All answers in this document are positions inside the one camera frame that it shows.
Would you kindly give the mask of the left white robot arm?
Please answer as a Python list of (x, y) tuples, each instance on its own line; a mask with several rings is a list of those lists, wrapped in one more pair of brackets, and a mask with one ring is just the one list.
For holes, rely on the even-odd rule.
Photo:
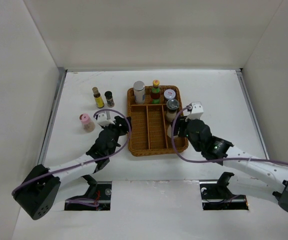
[(82, 156), (53, 167), (36, 165), (13, 190), (13, 199), (33, 220), (45, 216), (58, 202), (64, 202), (66, 211), (110, 210), (111, 183), (99, 183), (92, 175), (123, 149), (118, 140), (131, 131), (131, 117), (116, 116)]

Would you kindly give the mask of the pink cap spice jar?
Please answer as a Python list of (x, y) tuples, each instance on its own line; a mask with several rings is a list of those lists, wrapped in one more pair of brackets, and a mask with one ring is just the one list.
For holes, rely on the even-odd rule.
[(95, 130), (95, 128), (96, 128), (95, 123), (93, 122), (93, 120), (91, 119), (91, 117), (87, 113), (81, 114), (79, 116), (79, 120), (81, 122), (83, 129), (86, 132), (91, 133)]

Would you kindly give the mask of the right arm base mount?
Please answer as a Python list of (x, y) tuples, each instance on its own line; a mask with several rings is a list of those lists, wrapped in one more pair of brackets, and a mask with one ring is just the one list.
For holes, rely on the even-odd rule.
[(228, 189), (229, 180), (233, 176), (231, 172), (224, 172), (219, 179), (199, 181), (204, 211), (249, 210), (246, 196), (234, 195)]

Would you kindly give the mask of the small dark spice jar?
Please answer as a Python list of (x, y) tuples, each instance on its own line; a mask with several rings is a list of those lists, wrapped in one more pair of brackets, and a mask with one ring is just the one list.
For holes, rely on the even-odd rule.
[(115, 102), (114, 102), (114, 99), (113, 99), (113, 94), (111, 91), (106, 91), (104, 93), (104, 96), (106, 98), (106, 102), (107, 102), (107, 106), (109, 108), (113, 108), (115, 106)]

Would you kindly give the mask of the white jar silver lid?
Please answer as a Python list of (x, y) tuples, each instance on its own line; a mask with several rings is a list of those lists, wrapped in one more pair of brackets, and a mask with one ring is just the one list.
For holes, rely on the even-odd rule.
[(145, 84), (142, 81), (136, 81), (133, 84), (134, 100), (136, 104), (145, 103)]

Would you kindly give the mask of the red sauce bottle green label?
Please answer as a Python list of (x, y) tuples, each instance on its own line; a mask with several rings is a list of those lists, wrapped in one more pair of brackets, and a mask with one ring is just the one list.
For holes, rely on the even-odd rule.
[(152, 100), (152, 104), (160, 104), (160, 98), (161, 98), (160, 81), (157, 79), (155, 79), (152, 82), (150, 97)]

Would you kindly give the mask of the salt shaker silver cap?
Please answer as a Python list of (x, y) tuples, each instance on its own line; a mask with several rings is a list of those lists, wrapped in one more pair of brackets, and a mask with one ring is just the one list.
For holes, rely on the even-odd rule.
[(167, 108), (166, 120), (168, 122), (171, 123), (175, 119), (179, 107), (180, 107), (180, 103), (176, 99), (169, 99), (166, 102), (166, 108)]

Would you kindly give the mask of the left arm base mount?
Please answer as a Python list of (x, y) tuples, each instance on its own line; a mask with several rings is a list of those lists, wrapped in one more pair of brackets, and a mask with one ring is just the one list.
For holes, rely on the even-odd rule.
[(112, 197), (111, 181), (96, 181), (92, 176), (82, 177), (87, 189), (64, 203), (65, 211), (110, 211)]

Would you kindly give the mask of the jar with red white lid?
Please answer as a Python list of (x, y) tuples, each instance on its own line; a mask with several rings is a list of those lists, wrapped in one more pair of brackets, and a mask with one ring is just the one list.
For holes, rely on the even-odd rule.
[(173, 89), (166, 89), (163, 93), (165, 102), (173, 100), (176, 97), (176, 92)]

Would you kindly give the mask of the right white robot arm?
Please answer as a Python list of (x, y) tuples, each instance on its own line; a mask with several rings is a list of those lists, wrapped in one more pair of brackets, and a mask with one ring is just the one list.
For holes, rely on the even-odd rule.
[(210, 127), (197, 118), (182, 116), (174, 120), (170, 135), (187, 138), (194, 150), (201, 153), (203, 163), (216, 163), (253, 178), (242, 179), (231, 172), (223, 173), (215, 189), (220, 197), (250, 195), (275, 203), (288, 213), (287, 162), (254, 157), (230, 141), (212, 135)]

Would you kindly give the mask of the white bottle black cap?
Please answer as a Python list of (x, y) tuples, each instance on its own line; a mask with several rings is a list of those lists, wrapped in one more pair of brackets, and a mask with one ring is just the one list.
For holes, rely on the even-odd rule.
[(167, 136), (168, 136), (169, 138), (171, 138), (172, 135), (173, 135), (172, 127), (173, 127), (172, 124), (169, 124), (169, 126), (168, 126), (168, 128), (167, 128)]

